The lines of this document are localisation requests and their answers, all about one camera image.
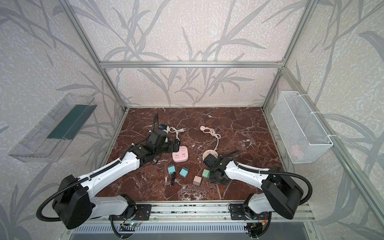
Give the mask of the light green charger cube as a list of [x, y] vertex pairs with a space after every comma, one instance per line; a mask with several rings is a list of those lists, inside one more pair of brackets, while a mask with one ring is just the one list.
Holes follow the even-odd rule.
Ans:
[[203, 173], [202, 173], [202, 177], [206, 178], [206, 179], [209, 179], [210, 178], [210, 173], [211, 173], [210, 170], [204, 169]]

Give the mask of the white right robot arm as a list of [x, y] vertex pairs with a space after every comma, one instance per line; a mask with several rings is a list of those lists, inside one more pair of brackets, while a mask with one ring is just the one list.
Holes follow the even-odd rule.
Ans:
[[301, 176], [287, 173], [280, 167], [261, 169], [237, 162], [237, 153], [232, 157], [208, 154], [203, 163], [210, 170], [209, 180], [213, 184], [227, 185], [231, 180], [244, 182], [262, 191], [250, 194], [242, 204], [239, 215], [254, 220], [260, 214], [275, 212], [292, 220], [299, 205], [308, 200], [303, 189], [293, 180]]

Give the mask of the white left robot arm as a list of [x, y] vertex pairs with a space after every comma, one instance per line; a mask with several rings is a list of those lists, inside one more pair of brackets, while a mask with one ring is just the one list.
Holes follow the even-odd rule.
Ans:
[[71, 230], [88, 219], [105, 215], [121, 215], [129, 207], [126, 196], [97, 199], [96, 195], [109, 184], [150, 163], [163, 153], [176, 153], [179, 139], [171, 140], [163, 130], [154, 130], [144, 143], [132, 145], [117, 160], [87, 175], [75, 178], [69, 175], [59, 186], [52, 208], [66, 228]]

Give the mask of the beige round power strip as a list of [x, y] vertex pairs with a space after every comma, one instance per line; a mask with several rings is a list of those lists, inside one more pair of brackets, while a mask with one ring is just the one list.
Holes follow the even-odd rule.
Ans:
[[219, 156], [219, 154], [218, 154], [215, 150], [206, 150], [206, 151], [203, 153], [203, 160], [205, 160], [206, 157], [208, 157], [209, 155], [214, 156], [216, 159], [217, 159], [218, 156]]

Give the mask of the beige pink charger cube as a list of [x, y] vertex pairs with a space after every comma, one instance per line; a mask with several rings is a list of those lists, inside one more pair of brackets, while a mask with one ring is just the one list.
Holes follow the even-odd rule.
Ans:
[[193, 179], [193, 185], [200, 186], [202, 184], [202, 177], [195, 176]]

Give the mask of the pink square power strip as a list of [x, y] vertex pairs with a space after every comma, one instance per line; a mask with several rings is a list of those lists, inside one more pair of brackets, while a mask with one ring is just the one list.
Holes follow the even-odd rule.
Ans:
[[178, 152], [172, 153], [172, 159], [175, 163], [186, 162], [189, 158], [188, 148], [186, 146], [180, 146]]

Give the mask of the pink object in basket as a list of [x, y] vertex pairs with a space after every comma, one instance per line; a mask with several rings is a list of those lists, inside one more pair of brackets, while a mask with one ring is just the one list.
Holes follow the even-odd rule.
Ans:
[[293, 156], [299, 160], [303, 158], [303, 151], [301, 150], [301, 147], [299, 145], [293, 145], [291, 146], [291, 153]]

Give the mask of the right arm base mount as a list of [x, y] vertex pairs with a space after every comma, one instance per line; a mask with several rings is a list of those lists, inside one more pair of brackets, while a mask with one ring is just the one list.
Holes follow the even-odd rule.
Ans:
[[271, 212], [256, 214], [244, 204], [229, 204], [231, 220], [268, 220]]

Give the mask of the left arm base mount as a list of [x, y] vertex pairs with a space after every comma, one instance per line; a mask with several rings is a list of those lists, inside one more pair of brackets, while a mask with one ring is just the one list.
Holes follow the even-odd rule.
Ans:
[[121, 195], [127, 202], [128, 207], [125, 211], [118, 216], [114, 216], [114, 220], [117, 221], [148, 221], [150, 218], [152, 205], [151, 204], [136, 204], [130, 197], [127, 195]]

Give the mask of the aluminium cage frame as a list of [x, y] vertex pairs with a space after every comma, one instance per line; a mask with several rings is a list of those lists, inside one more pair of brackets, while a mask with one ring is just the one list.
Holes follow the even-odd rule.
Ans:
[[[283, 59], [280, 61], [100, 61], [96, 55], [96, 51], [91, 44], [88, 36], [86, 35], [85, 30], [83, 29], [79, 19], [76, 16], [74, 9], [71, 7], [69, 1], [59, 1], [60, 9], [68, 18], [71, 26], [75, 29], [79, 39], [86, 48], [87, 52], [90, 54], [92, 61], [96, 65], [97, 71], [102, 75], [103, 80], [108, 84], [110, 89], [113, 91], [115, 96], [120, 99], [121, 96], [118, 94], [116, 87], [113, 85], [112, 81], [107, 75], [107, 68], [275, 68], [278, 69], [277, 76], [274, 78], [273, 84], [269, 90], [269, 93], [264, 101], [264, 106], [266, 106], [271, 99], [273, 91], [276, 89], [277, 84], [281, 77], [284, 77], [289, 82], [290, 86], [300, 92], [304, 97], [304, 101], [309, 105], [310, 109], [313, 111], [318, 111], [318, 108], [312, 102], [310, 97], [306, 95], [303, 87], [295, 80], [292, 72], [288, 68], [288, 62], [294, 53], [295, 48], [297, 47], [300, 38], [305, 31], [318, 1], [306, 1], [304, 7], [303, 15], [301, 16], [298, 26], [294, 31], [294, 35], [286, 53], [283, 56]], [[316, 113], [317, 118], [321, 126], [325, 129], [325, 132], [330, 135], [331, 140], [333, 141], [332, 150], [339, 160], [340, 164], [343, 166], [344, 170], [348, 174], [351, 181], [356, 186], [357, 190], [360, 192], [360, 195], [366, 201], [368, 207], [372, 210], [375, 217], [378, 219], [380, 224], [384, 223], [384, 200], [374, 188], [371, 181], [363, 173], [361, 168], [358, 166], [357, 162], [353, 159], [352, 155], [348, 152], [347, 148], [343, 144], [341, 138], [337, 136], [336, 132], [329, 125], [327, 120], [320, 113]]]

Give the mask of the clear plastic wall bin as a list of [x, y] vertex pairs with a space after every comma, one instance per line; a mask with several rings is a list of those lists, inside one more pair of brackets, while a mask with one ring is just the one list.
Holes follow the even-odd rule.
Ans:
[[23, 163], [57, 162], [97, 106], [94, 97], [67, 94], [9, 156]]

